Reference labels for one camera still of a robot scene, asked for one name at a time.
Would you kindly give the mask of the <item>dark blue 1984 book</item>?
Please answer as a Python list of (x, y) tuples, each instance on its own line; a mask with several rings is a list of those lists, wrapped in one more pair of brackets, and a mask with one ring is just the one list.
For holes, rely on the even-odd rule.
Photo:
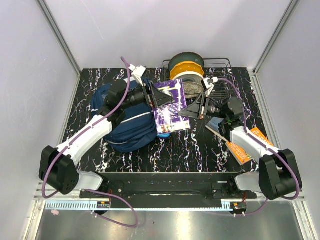
[(209, 131), (211, 131), (213, 134), (215, 134), (216, 136), (218, 136), (220, 139), (222, 139), (225, 142), (228, 142), (228, 140), (220, 134), (219, 131), (219, 124), (223, 121), (223, 118), (219, 118), (219, 117), (213, 117), (207, 124), (206, 124), (206, 129), (208, 129)]

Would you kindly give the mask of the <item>blue dinosaur pencil case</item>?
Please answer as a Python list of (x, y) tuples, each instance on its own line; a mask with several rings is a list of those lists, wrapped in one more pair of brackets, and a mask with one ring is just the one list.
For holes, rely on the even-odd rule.
[(157, 135), (157, 137), (160, 139), (168, 139), (170, 136), (171, 136), (171, 133), (162, 133)]

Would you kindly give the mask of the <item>orange yellow plate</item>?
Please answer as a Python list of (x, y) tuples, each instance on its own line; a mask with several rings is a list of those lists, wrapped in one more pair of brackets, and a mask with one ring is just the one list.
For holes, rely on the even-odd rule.
[(200, 74), (201, 76), (204, 76), (204, 70), (203, 67), (193, 61), (183, 61), (180, 63), (177, 63), (172, 70), (170, 70), (169, 79), (174, 80), (179, 74), (185, 73), (185, 72), (195, 72), (197, 74)]

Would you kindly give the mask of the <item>orange yellow paperback book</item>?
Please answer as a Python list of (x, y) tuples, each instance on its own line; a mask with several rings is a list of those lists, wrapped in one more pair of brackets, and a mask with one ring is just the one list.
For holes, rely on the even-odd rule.
[(269, 149), (279, 151), (257, 127), (251, 130), (244, 126), (237, 127), (231, 131), (230, 139), (226, 146), (241, 166), (251, 160), (259, 164), (264, 155), (273, 154)]

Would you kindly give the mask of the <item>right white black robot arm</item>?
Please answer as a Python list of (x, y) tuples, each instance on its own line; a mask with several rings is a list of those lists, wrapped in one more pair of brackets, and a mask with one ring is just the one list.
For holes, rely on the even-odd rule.
[(227, 185), (230, 197), (239, 198), (245, 191), (262, 193), (268, 200), (294, 200), (299, 196), (302, 180), (295, 154), (289, 149), (278, 149), (249, 130), (240, 98), (231, 97), (217, 106), (202, 93), (178, 114), (199, 120), (211, 117), (211, 132), (225, 142), (239, 146), (258, 163), (258, 172), (241, 173)]

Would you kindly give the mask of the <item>patterned beige plate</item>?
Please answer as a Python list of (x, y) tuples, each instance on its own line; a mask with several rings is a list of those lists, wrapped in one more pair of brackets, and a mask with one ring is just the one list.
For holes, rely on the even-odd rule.
[(186, 99), (197, 98), (203, 91), (203, 86), (198, 82), (184, 81), (182, 83)]

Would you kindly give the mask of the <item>navy blue student backpack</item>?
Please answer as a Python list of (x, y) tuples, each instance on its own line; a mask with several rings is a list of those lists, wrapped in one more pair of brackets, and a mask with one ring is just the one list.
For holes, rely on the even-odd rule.
[[(103, 106), (111, 83), (98, 88), (90, 101), (91, 116)], [(103, 137), (120, 153), (130, 153), (147, 146), (158, 135), (152, 109), (144, 103), (125, 109), (126, 117), (115, 130)]]

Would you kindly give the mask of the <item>purple paperback book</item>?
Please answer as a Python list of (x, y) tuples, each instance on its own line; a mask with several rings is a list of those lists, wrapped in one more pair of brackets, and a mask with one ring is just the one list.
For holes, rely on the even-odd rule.
[(172, 97), (172, 101), (156, 108), (154, 118), (159, 135), (171, 134), (191, 128), (188, 117), (180, 116), (179, 112), (187, 107), (183, 81), (179, 78), (156, 83), (155, 87)]

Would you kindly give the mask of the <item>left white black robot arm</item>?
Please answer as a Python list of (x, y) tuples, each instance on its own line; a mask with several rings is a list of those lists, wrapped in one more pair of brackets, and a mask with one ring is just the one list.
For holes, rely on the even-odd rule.
[(97, 198), (108, 193), (105, 178), (97, 172), (77, 170), (78, 162), (97, 142), (104, 140), (120, 153), (145, 147), (158, 135), (153, 109), (173, 97), (143, 79), (121, 79), (100, 87), (91, 100), (91, 121), (70, 139), (41, 153), (39, 178), (57, 193), (90, 189)]

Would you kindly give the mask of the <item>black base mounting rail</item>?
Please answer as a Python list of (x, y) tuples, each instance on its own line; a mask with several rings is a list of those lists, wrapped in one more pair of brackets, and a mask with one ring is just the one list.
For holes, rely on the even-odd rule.
[(257, 199), (237, 189), (237, 173), (229, 172), (107, 172), (106, 191), (127, 200), (136, 210), (226, 209), (223, 200)]

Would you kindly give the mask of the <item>dark green plate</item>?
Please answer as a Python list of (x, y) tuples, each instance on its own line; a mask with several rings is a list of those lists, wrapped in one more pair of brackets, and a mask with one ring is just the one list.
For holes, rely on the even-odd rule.
[(200, 65), (202, 68), (205, 65), (204, 59), (195, 52), (182, 52), (175, 55), (168, 64), (168, 70), (171, 71), (177, 64), (182, 62), (193, 62)]

